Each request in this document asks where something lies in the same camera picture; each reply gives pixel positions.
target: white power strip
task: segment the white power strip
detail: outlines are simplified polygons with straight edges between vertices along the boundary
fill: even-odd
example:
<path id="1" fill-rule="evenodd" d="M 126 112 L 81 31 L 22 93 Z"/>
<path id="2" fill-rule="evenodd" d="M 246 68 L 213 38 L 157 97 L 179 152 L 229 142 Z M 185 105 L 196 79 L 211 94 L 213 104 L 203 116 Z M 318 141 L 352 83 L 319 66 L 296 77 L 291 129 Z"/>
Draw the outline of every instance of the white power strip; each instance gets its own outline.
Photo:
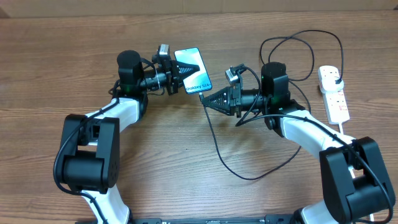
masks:
<path id="1" fill-rule="evenodd" d="M 340 76 L 336 67 L 325 65 L 318 69 L 319 87 L 329 124 L 338 124 L 343 133 L 341 124 L 349 120 L 349 113 L 343 91 L 344 84 L 335 83 L 338 77 Z"/>
<path id="2" fill-rule="evenodd" d="M 347 102 L 343 90 L 322 95 L 329 124 L 341 124 L 349 120 Z"/>

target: smartphone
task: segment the smartphone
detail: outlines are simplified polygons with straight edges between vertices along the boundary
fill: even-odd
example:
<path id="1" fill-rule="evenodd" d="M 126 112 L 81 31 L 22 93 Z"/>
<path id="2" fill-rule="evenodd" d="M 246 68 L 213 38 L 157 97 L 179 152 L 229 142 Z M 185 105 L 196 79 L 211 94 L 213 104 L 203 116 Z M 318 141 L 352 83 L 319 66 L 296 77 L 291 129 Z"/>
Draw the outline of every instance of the smartphone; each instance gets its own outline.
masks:
<path id="1" fill-rule="evenodd" d="M 211 90 L 213 87 L 207 74 L 205 64 L 197 47 L 191 49 L 177 50 L 174 57 L 178 62 L 198 65 L 200 70 L 184 79 L 185 91 L 188 94 Z"/>

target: white plug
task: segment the white plug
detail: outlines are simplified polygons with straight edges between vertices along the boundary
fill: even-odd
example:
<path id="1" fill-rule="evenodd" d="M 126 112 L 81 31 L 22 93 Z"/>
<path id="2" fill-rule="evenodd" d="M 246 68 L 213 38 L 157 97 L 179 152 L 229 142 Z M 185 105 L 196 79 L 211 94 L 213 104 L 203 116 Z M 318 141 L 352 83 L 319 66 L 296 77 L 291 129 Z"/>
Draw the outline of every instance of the white plug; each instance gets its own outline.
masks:
<path id="1" fill-rule="evenodd" d="M 338 69 L 330 65 L 321 66 L 318 69 L 319 87 L 322 93 L 333 93 L 344 88 L 344 81 L 339 84 L 336 81 L 340 78 Z"/>

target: wooden surface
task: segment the wooden surface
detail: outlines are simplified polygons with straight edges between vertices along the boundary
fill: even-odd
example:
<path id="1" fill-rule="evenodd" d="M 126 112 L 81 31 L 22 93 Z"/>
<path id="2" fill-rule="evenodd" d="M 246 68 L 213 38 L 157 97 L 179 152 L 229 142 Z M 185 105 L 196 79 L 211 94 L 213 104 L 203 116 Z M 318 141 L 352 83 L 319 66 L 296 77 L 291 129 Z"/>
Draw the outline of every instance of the wooden surface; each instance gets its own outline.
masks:
<path id="1" fill-rule="evenodd" d="M 0 18 L 393 10 L 397 5 L 398 0 L 2 0 Z"/>
<path id="2" fill-rule="evenodd" d="M 228 84 L 224 71 L 230 65 L 245 63 L 259 72 L 264 39 L 304 29 L 325 29 L 342 40 L 351 115 L 345 133 L 378 142 L 398 192 L 397 21 L 397 11 L 0 20 L 0 223 L 93 218 L 82 198 L 56 188 L 53 160 L 66 115 L 109 103 L 121 51 L 134 49 L 150 58 L 161 43 L 171 50 L 198 47 L 213 93 Z M 317 33 L 301 38 L 314 48 L 315 71 L 321 65 L 340 67 L 334 38 Z M 267 44 L 264 53 L 275 44 Z M 311 63 L 307 46 L 295 41 L 281 45 L 272 60 L 286 63 L 291 78 L 304 77 Z M 256 87 L 250 73 L 244 81 L 245 88 Z M 317 83 L 315 72 L 298 85 L 314 116 L 327 123 Z M 304 105 L 300 93 L 290 90 Z M 212 110 L 210 117 L 226 163 L 245 177 L 261 175 L 297 148 L 262 121 L 236 128 L 235 117 Z M 260 217 L 292 213 L 322 199 L 318 161 L 305 150 L 258 181 L 230 174 L 217 157 L 198 96 L 183 90 L 150 96 L 142 121 L 122 133 L 118 188 L 136 218 Z"/>

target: black cable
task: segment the black cable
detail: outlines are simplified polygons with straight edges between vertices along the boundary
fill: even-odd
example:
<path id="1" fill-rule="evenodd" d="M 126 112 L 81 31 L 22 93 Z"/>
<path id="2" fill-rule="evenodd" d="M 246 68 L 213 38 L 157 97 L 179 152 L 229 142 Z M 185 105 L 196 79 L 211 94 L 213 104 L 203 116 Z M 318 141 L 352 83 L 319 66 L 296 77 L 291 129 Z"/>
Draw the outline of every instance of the black cable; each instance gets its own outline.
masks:
<path id="1" fill-rule="evenodd" d="M 259 176 L 259 177 L 255 177 L 255 178 L 246 178 L 246 177 L 242 177 L 241 175 L 239 175 L 239 174 L 235 173 L 233 170 L 231 170 L 231 168 L 229 168 L 229 167 L 225 164 L 223 158 L 221 157 L 220 150 L 218 149 L 218 145 L 217 145 L 216 136 L 215 136 L 215 134 L 214 134 L 213 127 L 211 126 L 211 121 L 210 121 L 210 118 L 209 118 L 209 114 L 207 113 L 207 108 L 206 108 L 206 106 L 204 106 L 204 109 L 205 109 L 206 117 L 207 117 L 207 120 L 208 120 L 208 122 L 209 122 L 210 130 L 211 130 L 211 133 L 212 133 L 212 135 L 213 135 L 214 144 L 215 144 L 215 146 L 216 146 L 217 154 L 218 154 L 218 157 L 219 157 L 220 161 L 223 163 L 223 165 L 225 166 L 225 168 L 227 168 L 231 173 L 233 173 L 235 176 L 239 177 L 240 179 L 243 179 L 243 180 L 258 180 L 258 179 L 261 179 L 261 178 L 265 177 L 266 175 L 268 175 L 268 174 L 274 172 L 275 170 L 280 169 L 281 167 L 283 167 L 284 165 L 286 165 L 287 163 L 289 163 L 289 162 L 299 153 L 299 151 L 300 151 L 300 149 L 301 149 L 301 146 L 298 147 L 298 150 L 293 154 L 293 156 L 292 156 L 290 159 L 286 160 L 286 161 L 285 161 L 284 163 L 282 163 L 281 165 L 279 165 L 279 166 L 273 168 L 272 170 L 266 172 L 265 174 L 262 174 L 262 175 Z"/>
<path id="2" fill-rule="evenodd" d="M 262 59 L 262 46 L 263 46 L 267 41 L 270 41 L 270 40 L 275 40 L 275 39 L 287 39 L 287 38 L 289 38 L 289 37 L 272 37 L 272 38 L 266 39 L 265 41 L 263 41 L 263 42 L 261 43 L 261 45 L 260 45 L 260 59 L 261 59 L 261 62 L 262 62 L 263 65 L 265 65 L 265 63 L 264 63 L 264 60 Z M 299 39 L 299 38 L 297 38 L 297 37 L 291 37 L 291 39 L 294 39 L 294 40 L 298 40 L 298 41 L 303 42 L 303 43 L 306 44 L 306 45 L 310 48 L 310 50 L 311 50 L 312 66 L 311 66 L 310 73 L 309 73 L 305 78 L 301 78 L 301 79 L 298 79 L 298 80 L 292 79 L 292 78 L 289 79 L 289 80 L 292 80 L 292 81 L 304 81 L 304 80 L 306 80 L 306 79 L 308 79 L 308 78 L 310 77 L 310 75 L 311 75 L 312 72 L 313 72 L 314 65 L 315 65 L 315 56 L 314 56 L 314 53 L 313 53 L 313 49 L 312 49 L 311 45 L 310 45 L 307 41 L 305 41 L 305 40 Z"/>
<path id="3" fill-rule="evenodd" d="M 391 201 L 390 201 L 390 198 L 388 196 L 388 193 L 387 193 L 386 189 L 381 184 L 381 182 L 378 179 L 378 177 L 376 177 L 376 175 L 374 174 L 373 170 L 362 159 L 362 157 L 353 149 L 352 146 L 349 146 L 347 143 L 345 143 L 339 137 L 337 137 L 336 135 L 331 133 L 329 130 L 327 130 L 327 128 L 325 128 L 324 126 L 322 126 L 318 122 L 313 121 L 311 119 L 308 119 L 307 117 L 302 118 L 302 117 L 299 117 L 299 116 L 292 116 L 292 115 L 287 115 L 287 114 L 267 114 L 267 115 L 262 115 L 262 116 L 258 116 L 258 117 L 255 117 L 255 118 L 247 119 L 247 120 L 243 121 L 241 125 L 244 125 L 244 124 L 246 124 L 248 122 L 251 122 L 251 121 L 254 121 L 254 120 L 257 120 L 257 119 L 271 118 L 271 117 L 293 118 L 293 119 L 299 119 L 299 120 L 302 120 L 302 121 L 305 121 L 305 122 L 309 122 L 309 123 L 315 125 L 317 128 L 321 129 L 324 133 L 327 133 L 334 140 L 336 140 L 340 144 L 342 144 L 345 148 L 347 148 L 350 151 L 350 153 L 354 154 L 354 156 L 358 159 L 359 163 L 363 166 L 364 170 L 366 172 L 368 172 L 372 176 L 372 178 L 376 181 L 377 185 L 380 187 L 381 191 L 383 192 L 383 196 L 385 196 L 385 198 L 387 200 L 387 206 L 388 206 L 388 210 L 389 210 L 387 218 L 385 220 L 383 220 L 383 221 L 374 221 L 374 222 L 372 222 L 372 221 L 362 220 L 362 219 L 358 219 L 358 220 L 354 220 L 354 221 L 355 222 L 362 222 L 362 223 L 379 223 L 379 224 L 385 224 L 385 223 L 388 223 L 389 221 L 391 221 L 394 211 L 392 209 L 392 204 L 391 204 Z"/>
<path id="4" fill-rule="evenodd" d="M 235 124 L 235 126 L 239 126 L 238 124 L 242 123 L 242 121 L 243 121 L 243 120 L 248 116 L 248 114 L 253 110 L 254 105 L 256 104 L 256 102 L 257 102 L 257 100 L 259 99 L 260 94 L 261 94 L 261 82 L 260 82 L 260 79 L 259 79 L 259 77 L 257 76 L 257 74 L 256 74 L 251 68 L 249 68 L 249 67 L 243 66 L 242 69 L 247 69 L 247 70 L 249 70 L 249 71 L 254 75 L 254 78 L 256 78 L 257 83 L 259 84 L 259 91 L 258 91 L 257 96 L 256 96 L 256 99 L 254 99 L 253 104 L 251 105 L 250 109 L 249 109 L 248 111 L 246 111 L 246 113 L 245 113 L 245 114 L 243 115 L 243 117 Z"/>
<path id="5" fill-rule="evenodd" d="M 310 104 L 310 101 L 308 100 L 307 96 L 305 96 L 304 92 L 294 82 L 289 80 L 289 83 L 292 84 L 294 87 L 296 87 L 301 92 L 301 94 L 304 96 L 305 101 L 308 104 L 308 112 L 311 113 L 311 104 Z"/>
<path id="6" fill-rule="evenodd" d="M 148 95 L 163 96 L 164 93 L 165 93 L 165 90 L 164 90 L 164 87 L 163 87 L 162 89 L 163 89 L 163 91 L 162 91 L 161 94 L 158 94 L 158 93 L 148 93 Z"/>
<path id="7" fill-rule="evenodd" d="M 315 29 L 315 30 L 303 30 L 303 31 L 297 32 L 297 33 L 295 33 L 295 34 L 293 34 L 293 35 L 291 35 L 291 36 L 289 36 L 289 37 L 286 37 L 284 40 L 282 40 L 279 44 L 277 44 L 277 45 L 271 50 L 271 52 L 270 52 L 270 54 L 269 54 L 269 56 L 268 56 L 268 62 L 270 62 L 272 53 L 274 52 L 274 50 L 275 50 L 276 48 L 279 47 L 279 45 L 283 44 L 285 41 L 287 41 L 287 40 L 289 40 L 289 39 L 295 39 L 295 38 L 294 38 L 295 35 L 301 34 L 301 33 L 304 33 L 304 32 L 322 32 L 322 33 L 330 34 L 330 35 L 332 35 L 333 37 L 336 38 L 336 40 L 338 41 L 338 43 L 339 43 L 339 45 L 340 45 L 340 51 L 341 51 L 341 75 L 340 75 L 340 78 L 336 81 L 336 83 L 339 84 L 339 83 L 342 81 L 342 79 L 343 79 L 344 51 L 343 51 L 343 45 L 341 44 L 340 39 L 339 39 L 334 33 L 332 33 L 332 32 L 328 32 L 328 31 L 324 31 L 324 30 L 316 30 L 316 29 Z M 264 63 L 264 61 L 262 60 L 261 51 L 260 51 L 260 58 L 261 58 L 262 63 Z"/>
<path id="8" fill-rule="evenodd" d="M 108 90 L 108 93 L 112 96 L 116 96 L 116 89 L 120 86 L 120 80 L 117 80 L 114 85 L 113 88 L 111 88 L 110 90 Z"/>
<path id="9" fill-rule="evenodd" d="M 116 96 L 116 95 L 115 95 L 115 92 L 116 92 L 115 90 L 116 90 L 117 86 L 119 85 L 119 82 L 120 82 L 120 80 L 116 81 L 115 84 L 114 84 L 114 87 L 113 87 L 114 96 Z M 83 120 L 83 121 L 70 133 L 70 135 L 67 137 L 67 139 L 65 140 L 65 142 L 62 144 L 60 150 L 59 150 L 58 153 L 57 153 L 57 156 L 55 157 L 54 167 L 53 167 L 53 177 L 54 177 L 54 182 L 55 182 L 55 184 L 57 185 L 57 187 L 58 187 L 61 191 L 65 192 L 65 193 L 67 193 L 67 194 L 70 194 L 70 195 L 77 195 L 77 196 L 83 196 L 83 197 L 88 198 L 88 199 L 90 200 L 90 203 L 93 203 L 93 204 L 94 204 L 95 208 L 96 208 L 97 211 L 98 211 L 98 215 L 101 217 L 103 223 L 108 223 L 108 221 L 107 221 L 107 219 L 105 219 L 105 216 L 104 216 L 103 212 L 101 211 L 101 208 L 100 208 L 100 206 L 98 205 L 98 203 L 97 203 L 97 201 L 95 200 L 95 198 L 94 198 L 93 196 L 91 196 L 90 194 L 83 193 L 83 192 L 74 192 L 74 191 L 68 190 L 68 189 L 66 189 L 65 187 L 63 187 L 63 186 L 61 185 L 60 181 L 58 180 L 57 173 L 56 173 L 56 167 L 58 167 L 58 162 L 59 162 L 59 158 L 60 158 L 61 152 L 62 152 L 63 150 L 65 150 L 66 145 L 69 143 L 69 141 L 72 139 L 72 137 L 73 137 L 77 132 L 79 132 L 80 128 L 82 128 L 85 124 L 87 124 L 87 122 L 91 121 L 91 120 L 94 119 L 95 117 L 97 117 L 97 116 L 99 116 L 99 115 L 101 115 L 101 114 L 103 114 L 103 113 L 109 111 L 110 109 L 114 108 L 118 103 L 119 103 L 119 98 L 116 98 L 116 102 L 115 102 L 114 104 L 112 104 L 111 106 L 109 106 L 109 107 L 107 107 L 107 108 L 105 108 L 105 109 L 99 109 L 99 111 L 98 111 L 97 113 L 95 113 L 95 114 L 93 114 L 93 115 L 91 115 L 91 116 L 85 118 L 85 119 L 84 119 L 84 120 Z"/>
<path id="10" fill-rule="evenodd" d="M 246 66 L 245 66 L 245 67 L 243 67 L 243 69 L 249 70 L 249 71 L 254 75 L 254 78 L 256 78 L 257 83 L 258 83 L 258 85 L 259 85 L 259 91 L 258 91 L 257 96 L 256 96 L 256 99 L 254 100 L 254 102 L 253 102 L 253 104 L 251 105 L 250 109 L 249 109 L 249 110 L 243 115 L 243 117 L 235 124 L 235 126 L 240 126 L 240 125 L 243 124 L 244 119 L 245 119 L 246 116 L 253 110 L 254 105 L 256 104 L 256 102 L 257 102 L 257 100 L 258 100 L 258 98 L 259 98 L 259 95 L 261 94 L 261 83 L 260 83 L 260 79 L 259 79 L 259 77 L 257 76 L 257 74 L 256 74 L 251 68 L 249 68 L 249 67 L 246 67 Z M 292 84 L 293 84 L 293 85 L 301 92 L 301 94 L 304 96 L 305 100 L 306 100 L 307 103 L 308 103 L 308 110 L 309 110 L 309 112 L 311 113 L 311 105 L 310 105 L 310 102 L 309 102 L 308 98 L 305 96 L 304 92 L 303 92 L 297 85 L 295 85 L 294 83 L 292 83 Z M 266 99 L 266 105 L 268 105 L 268 101 L 269 101 L 269 100 L 270 100 L 270 96 L 268 96 L 267 99 Z M 218 149 L 216 136 L 215 136 L 215 134 L 214 134 L 214 130 L 213 130 L 213 127 L 212 127 L 212 125 L 211 125 L 210 117 L 208 116 L 206 107 L 204 107 L 204 109 L 205 109 L 206 117 L 207 117 L 207 120 L 208 120 L 208 122 L 209 122 L 210 130 L 211 130 L 211 133 L 212 133 L 212 135 L 213 135 L 213 139 L 214 139 L 215 146 L 216 146 L 216 151 L 217 151 L 217 154 L 218 154 L 218 157 L 219 157 L 220 161 L 223 163 L 223 165 L 224 165 L 231 173 L 233 173 L 235 176 L 237 176 L 237 177 L 239 177 L 239 178 L 241 178 L 241 179 L 244 179 L 244 180 L 258 180 L 258 179 L 261 179 L 261 178 L 265 177 L 266 175 L 268 175 L 268 174 L 274 172 L 275 170 L 278 170 L 278 169 L 280 169 L 281 167 L 285 166 L 285 165 L 286 165 L 287 163 L 289 163 L 289 162 L 300 152 L 300 150 L 301 150 L 301 146 L 299 146 L 298 149 L 296 150 L 296 152 L 293 154 L 292 157 L 290 157 L 288 160 L 286 160 L 286 161 L 285 161 L 284 163 L 282 163 L 281 165 L 279 165 L 279 166 L 277 166 L 277 167 L 271 169 L 270 171 L 266 172 L 265 174 L 262 174 L 262 175 L 259 176 L 259 177 L 255 177 L 255 178 L 246 178 L 246 177 L 242 177 L 242 176 L 240 176 L 239 174 L 235 173 L 233 170 L 231 170 L 231 169 L 225 164 L 225 162 L 224 162 L 224 160 L 223 160 L 223 158 L 222 158 L 222 156 L 221 156 L 221 154 L 220 154 L 220 151 L 219 151 L 219 149 Z M 255 114 L 253 118 L 256 118 L 256 117 L 259 115 L 259 113 L 260 113 L 260 112 L 258 112 L 257 114 Z"/>

